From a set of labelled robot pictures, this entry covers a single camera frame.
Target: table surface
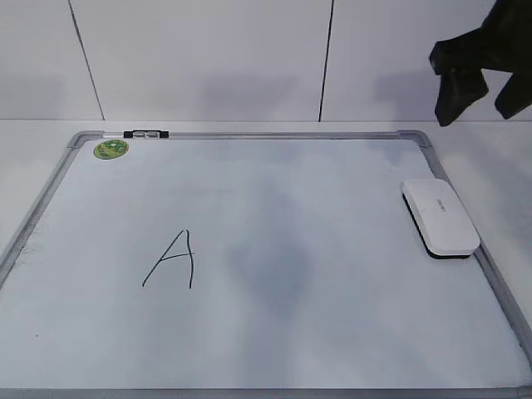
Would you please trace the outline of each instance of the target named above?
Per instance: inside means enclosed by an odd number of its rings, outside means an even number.
[[[532,323],[532,123],[0,121],[0,251],[78,131],[339,132],[417,129],[430,137],[529,323]]]

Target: whiteboard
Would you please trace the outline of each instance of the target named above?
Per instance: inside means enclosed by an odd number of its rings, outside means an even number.
[[[0,289],[0,387],[513,387],[474,258],[402,202],[411,140],[85,143]],[[186,232],[142,287],[181,230]]]

